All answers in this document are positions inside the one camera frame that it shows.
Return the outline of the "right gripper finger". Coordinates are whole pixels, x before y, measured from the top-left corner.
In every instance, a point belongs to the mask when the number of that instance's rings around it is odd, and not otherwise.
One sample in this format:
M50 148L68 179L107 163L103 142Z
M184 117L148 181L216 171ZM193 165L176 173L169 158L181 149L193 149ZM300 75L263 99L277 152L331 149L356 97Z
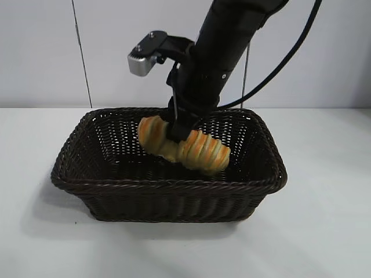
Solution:
M165 112L165 120L169 123L173 123L175 120L175 111L174 111L174 99L170 98L168 102L168 107Z
M194 115L180 115L169 122L169 139L174 142L185 141L196 127L200 117Z

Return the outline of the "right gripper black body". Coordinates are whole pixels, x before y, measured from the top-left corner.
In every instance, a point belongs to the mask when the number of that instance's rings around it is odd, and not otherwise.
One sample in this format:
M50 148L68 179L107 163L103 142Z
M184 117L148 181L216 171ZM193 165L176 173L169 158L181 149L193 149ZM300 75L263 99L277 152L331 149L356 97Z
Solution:
M241 52L170 52L168 58L174 60L166 84L173 89L175 119L203 118L216 110Z

